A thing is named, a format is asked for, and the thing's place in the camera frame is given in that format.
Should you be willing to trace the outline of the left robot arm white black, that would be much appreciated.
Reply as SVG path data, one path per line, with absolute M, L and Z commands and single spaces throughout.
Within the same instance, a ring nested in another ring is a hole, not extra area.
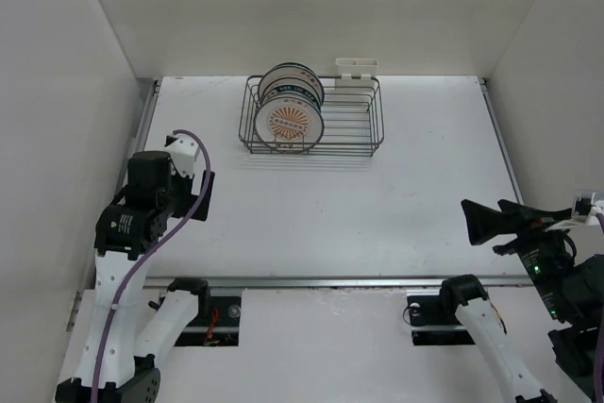
M 101 212 L 95 226 L 95 288 L 91 324 L 72 377 L 58 384 L 57 402 L 154 402 L 160 363 L 184 327 L 205 322 L 209 284 L 179 277 L 137 329 L 143 286 L 152 258 L 190 220 L 205 221 L 215 174 L 207 166 L 193 194 L 194 165 L 208 155 L 183 142 L 162 151 L 135 153 L 126 185 Z M 169 228 L 170 219 L 177 220 Z

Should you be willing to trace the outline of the teal rim lettered plate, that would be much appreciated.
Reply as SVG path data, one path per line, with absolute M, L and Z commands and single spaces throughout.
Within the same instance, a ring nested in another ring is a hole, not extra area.
M 294 93 L 303 96 L 308 101 L 320 109 L 322 107 L 322 98 L 309 82 L 297 76 L 282 76 L 274 81 L 258 87 L 258 96 L 260 101 L 268 100 L 279 94 Z

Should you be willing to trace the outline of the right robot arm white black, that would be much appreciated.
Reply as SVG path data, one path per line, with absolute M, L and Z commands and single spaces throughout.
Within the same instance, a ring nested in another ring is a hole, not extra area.
M 552 330 L 555 362 L 593 402 L 603 399 L 603 257 L 576 262 L 569 236 L 576 227 L 602 227 L 602 193 L 579 193 L 569 209 L 547 211 L 501 199 L 493 210 L 470 200 L 461 207 L 472 245 L 499 235 L 514 240 L 494 246 L 497 255 L 522 262 L 549 316 L 565 327 Z M 507 402 L 552 402 L 554 396 L 526 367 L 474 275 L 445 280 L 437 310 L 466 329 Z

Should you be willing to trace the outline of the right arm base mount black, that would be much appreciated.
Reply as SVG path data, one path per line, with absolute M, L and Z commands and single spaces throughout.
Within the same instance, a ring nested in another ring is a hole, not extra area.
M 414 346 L 474 345 L 467 329 L 457 318 L 445 311 L 436 294 L 407 296 L 404 321 L 411 327 Z

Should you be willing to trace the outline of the white plate flower outline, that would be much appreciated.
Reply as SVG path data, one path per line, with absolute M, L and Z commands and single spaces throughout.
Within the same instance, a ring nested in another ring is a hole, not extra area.
M 261 103 L 272 99 L 278 95 L 288 94 L 288 95 L 299 95 L 305 100 L 311 102 L 317 108 L 321 107 L 319 98 L 316 96 L 316 93 L 308 89 L 307 87 L 295 84 L 295 83 L 286 83 L 281 85 L 276 85 L 270 90 L 267 90 L 263 96 L 260 98 Z

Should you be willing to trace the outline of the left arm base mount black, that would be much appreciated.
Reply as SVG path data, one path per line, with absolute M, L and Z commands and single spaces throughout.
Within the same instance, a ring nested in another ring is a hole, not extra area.
M 208 296 L 202 301 L 186 293 L 198 307 L 196 316 L 183 329 L 176 346 L 225 347 L 239 344 L 242 299 L 239 296 Z

